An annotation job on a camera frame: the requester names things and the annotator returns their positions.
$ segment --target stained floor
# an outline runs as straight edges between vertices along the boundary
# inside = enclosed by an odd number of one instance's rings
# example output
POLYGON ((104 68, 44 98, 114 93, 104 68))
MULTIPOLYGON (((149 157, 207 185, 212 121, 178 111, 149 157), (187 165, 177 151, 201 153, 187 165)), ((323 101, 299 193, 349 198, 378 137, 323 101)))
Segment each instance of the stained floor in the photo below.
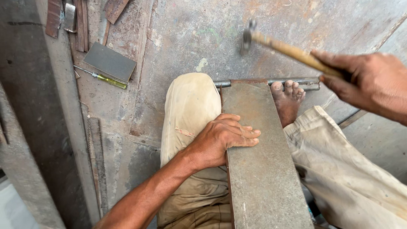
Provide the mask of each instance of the stained floor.
MULTIPOLYGON (((104 3, 88 1, 89 44, 103 39, 104 3)), ((258 30, 307 51, 389 52, 407 64, 407 0, 130 0, 106 43, 137 61, 128 89, 77 71, 81 102, 101 120, 110 207, 159 169, 165 95, 178 75, 198 71, 213 80, 319 75, 258 45, 240 56, 241 34, 252 17, 258 30)), ((96 71, 82 62, 84 53, 72 49, 72 54, 76 64, 96 71)), ((357 111, 325 86, 307 93, 300 112, 313 105, 337 123, 357 111)), ((407 183, 406 127, 367 114, 344 133, 367 158, 407 183)))

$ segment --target skin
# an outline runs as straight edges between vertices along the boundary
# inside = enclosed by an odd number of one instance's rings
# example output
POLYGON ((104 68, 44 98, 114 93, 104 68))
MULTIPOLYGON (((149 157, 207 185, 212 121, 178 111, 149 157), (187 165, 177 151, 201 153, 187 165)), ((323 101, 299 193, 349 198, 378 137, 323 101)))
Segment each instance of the skin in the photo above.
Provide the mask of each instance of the skin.
POLYGON ((220 114, 184 150, 124 196, 94 228, 146 228, 164 201, 192 174, 226 165, 225 151, 258 143, 259 130, 239 124, 240 116, 220 114))
POLYGON ((394 55, 338 55, 317 50, 311 54, 352 75, 350 82, 329 75, 319 78, 341 100, 407 126, 407 68, 394 55))
MULTIPOLYGON (((323 75, 320 80, 338 97, 360 109, 407 126, 407 68, 393 55, 336 55, 311 52, 332 67, 349 72, 350 82, 323 75)), ((305 98, 298 83, 271 85, 271 92, 283 127, 297 118, 305 98)), ((146 228, 160 206, 192 174, 226 164, 225 151, 233 146, 251 147, 258 143, 259 130, 241 126, 240 117, 220 114, 184 150, 163 168, 129 192, 94 227, 95 229, 146 228)))

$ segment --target beige trousers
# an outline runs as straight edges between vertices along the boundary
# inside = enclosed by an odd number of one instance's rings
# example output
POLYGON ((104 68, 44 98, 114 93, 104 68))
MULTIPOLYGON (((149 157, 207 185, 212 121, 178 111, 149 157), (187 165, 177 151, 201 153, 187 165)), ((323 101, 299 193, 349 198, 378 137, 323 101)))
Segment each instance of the beige trousers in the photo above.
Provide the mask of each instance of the beige trousers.
MULTIPOLYGON (((166 97, 161 166, 220 113, 220 96, 208 75, 176 78, 166 97)), ((284 131, 301 182, 330 224, 407 228, 407 186, 359 153, 321 107, 308 109, 284 131)), ((157 217, 159 228, 231 228, 225 167, 189 177, 157 217)))

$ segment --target wrist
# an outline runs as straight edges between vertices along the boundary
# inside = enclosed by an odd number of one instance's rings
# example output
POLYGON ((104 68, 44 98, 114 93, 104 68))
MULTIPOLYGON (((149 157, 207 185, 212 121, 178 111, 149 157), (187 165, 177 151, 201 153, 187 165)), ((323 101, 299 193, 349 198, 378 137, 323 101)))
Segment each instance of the wrist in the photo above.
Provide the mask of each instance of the wrist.
POLYGON ((191 175, 202 170, 199 168, 196 161, 191 156, 190 150, 188 148, 179 151, 175 155, 175 157, 177 157, 177 160, 179 160, 182 168, 184 168, 188 173, 191 173, 191 175))

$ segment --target yellow screwdriver handle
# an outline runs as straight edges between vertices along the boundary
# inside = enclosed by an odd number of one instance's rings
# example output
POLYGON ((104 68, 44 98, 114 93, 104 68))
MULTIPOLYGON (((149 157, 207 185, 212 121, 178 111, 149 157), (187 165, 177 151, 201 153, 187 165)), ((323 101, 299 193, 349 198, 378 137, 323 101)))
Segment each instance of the yellow screwdriver handle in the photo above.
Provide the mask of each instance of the yellow screwdriver handle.
POLYGON ((126 87, 127 87, 126 84, 124 84, 124 83, 122 83, 120 81, 117 81, 115 79, 110 79, 110 78, 108 78, 108 77, 106 77, 106 76, 104 76, 102 74, 98 75, 98 79, 103 80, 105 82, 108 82, 109 84, 113 84, 114 86, 119 87, 119 88, 126 89, 126 87))

